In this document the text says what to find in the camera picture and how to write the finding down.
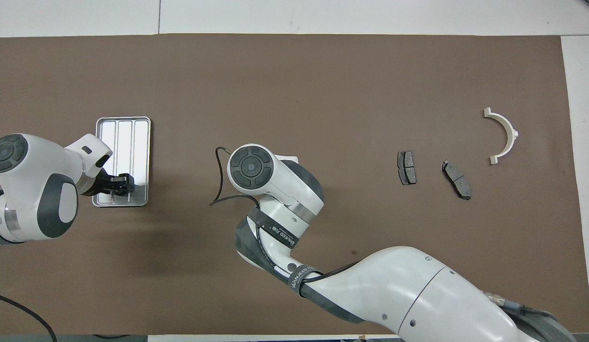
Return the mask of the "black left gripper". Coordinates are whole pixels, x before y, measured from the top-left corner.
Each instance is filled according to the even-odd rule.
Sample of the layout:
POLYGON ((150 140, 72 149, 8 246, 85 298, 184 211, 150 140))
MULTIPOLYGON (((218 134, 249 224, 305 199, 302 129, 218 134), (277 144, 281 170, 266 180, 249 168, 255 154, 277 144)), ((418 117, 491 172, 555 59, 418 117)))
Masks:
POLYGON ((82 174, 80 177, 80 195, 94 196, 98 193, 112 194, 116 196, 127 196, 133 192, 134 179, 130 174, 119 174, 112 176, 100 168, 95 177, 82 174))

